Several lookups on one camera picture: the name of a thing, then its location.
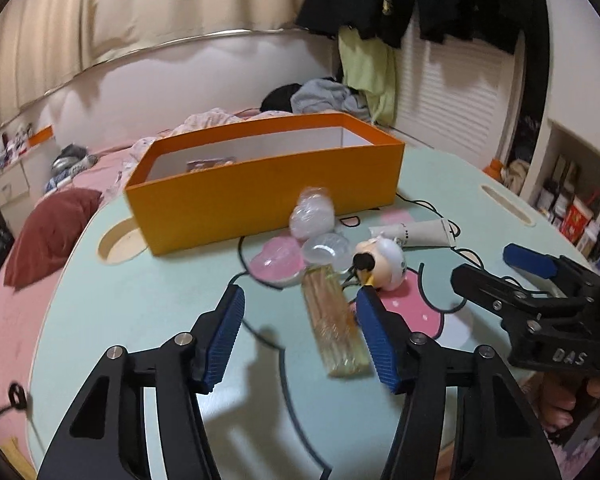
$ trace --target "orange object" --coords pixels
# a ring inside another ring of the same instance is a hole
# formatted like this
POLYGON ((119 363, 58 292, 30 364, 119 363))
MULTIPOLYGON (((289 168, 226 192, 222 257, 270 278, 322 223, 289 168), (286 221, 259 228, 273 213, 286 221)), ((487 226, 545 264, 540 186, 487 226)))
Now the orange object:
POLYGON ((502 184, 502 174, 500 173, 502 168, 504 168, 504 165, 497 158, 492 158, 491 163, 482 172, 502 184))
POLYGON ((301 191, 336 214, 394 202, 404 143, 340 113, 245 121, 155 141, 125 187, 154 255, 288 225, 301 191), (235 164, 187 173, 192 160, 235 164))
POLYGON ((40 144, 41 142, 45 142, 45 140, 50 139, 53 136, 54 136, 53 126, 47 126, 46 128, 43 128, 42 130, 40 130, 35 135, 32 135, 29 137, 29 146, 33 148, 35 145, 40 144))
POLYGON ((560 225, 560 232, 568 241, 575 244, 582 236, 585 227, 592 217, 593 211, 576 196, 573 199, 573 203, 569 206, 567 216, 560 225))

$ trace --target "white tube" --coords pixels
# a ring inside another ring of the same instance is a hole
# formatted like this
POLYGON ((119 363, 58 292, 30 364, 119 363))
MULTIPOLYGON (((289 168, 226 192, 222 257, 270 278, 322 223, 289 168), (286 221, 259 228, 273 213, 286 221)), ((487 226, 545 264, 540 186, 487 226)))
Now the white tube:
POLYGON ((395 240, 400 247, 455 247, 449 220, 440 218, 425 222, 391 224, 369 228, 373 238, 395 240))

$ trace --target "glass perfume bottle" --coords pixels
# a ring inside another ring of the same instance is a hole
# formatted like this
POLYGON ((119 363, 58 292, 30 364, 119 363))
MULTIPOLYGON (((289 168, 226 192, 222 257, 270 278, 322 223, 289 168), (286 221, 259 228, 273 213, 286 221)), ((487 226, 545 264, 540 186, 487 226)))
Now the glass perfume bottle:
POLYGON ((302 294, 327 374, 346 377, 368 371, 368 351, 333 267, 307 269, 302 294))

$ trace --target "light blue table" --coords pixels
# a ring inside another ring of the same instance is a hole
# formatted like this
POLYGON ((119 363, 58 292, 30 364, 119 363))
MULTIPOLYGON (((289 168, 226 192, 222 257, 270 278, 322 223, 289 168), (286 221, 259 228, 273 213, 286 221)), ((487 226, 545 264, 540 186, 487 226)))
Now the light blue table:
MULTIPOLYGON (((532 286, 503 263, 502 248, 509 242, 584 261, 529 206, 453 155, 407 148, 399 192, 402 198, 397 197, 394 206, 362 212, 359 226, 341 224, 338 230, 358 242, 369 237, 369 225, 379 224, 387 215, 407 212, 417 221, 437 217, 428 205, 406 200, 427 201, 455 222, 461 229, 458 250, 409 250, 406 255, 413 269, 410 283, 419 279, 427 301, 440 312, 460 303, 449 277, 468 258, 481 260, 494 274, 515 276, 524 286, 532 286), (533 225, 504 209, 483 185, 498 189, 533 225)), ((46 316, 30 385, 34 409, 28 435, 37 468, 65 411, 108 347, 123 345, 135 352, 160 346, 213 309, 228 280, 244 270, 238 240, 161 258, 144 251, 124 264, 106 266, 96 256, 98 242, 112 225, 129 216, 125 200, 119 198, 94 217, 46 316)), ((246 260, 271 236, 247 238, 242 248, 246 260)), ((240 330, 224 381, 210 396, 199 396, 222 478, 317 480, 329 469, 330 480, 379 478, 402 398, 391 396, 375 374, 349 381, 327 378, 298 286, 279 292, 249 276, 237 283, 245 290, 245 320, 258 336, 245 327, 240 330)), ((470 351, 478 344, 490 344, 507 355, 507 336, 499 319, 487 311, 467 303, 454 314, 431 313, 443 318, 441 344, 470 351)), ((453 438, 455 402, 455 390, 450 388, 443 444, 453 438)), ((160 480, 165 475, 152 390, 145 395, 145 405, 150 466, 154 480, 160 480)))

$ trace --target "human hand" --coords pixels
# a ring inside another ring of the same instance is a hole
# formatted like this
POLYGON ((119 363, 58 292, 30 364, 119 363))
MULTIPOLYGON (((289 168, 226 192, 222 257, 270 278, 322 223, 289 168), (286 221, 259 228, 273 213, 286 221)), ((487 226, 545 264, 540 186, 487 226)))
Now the human hand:
MULTIPOLYGON (((582 377, 568 374, 546 373, 542 379, 538 397, 538 415, 540 423, 547 433, 562 430, 573 423, 571 411, 576 405, 576 391, 582 383, 582 377)), ((600 378, 587 380, 587 393, 600 399, 600 378)), ((589 437, 600 434, 600 417, 591 430, 589 437)))

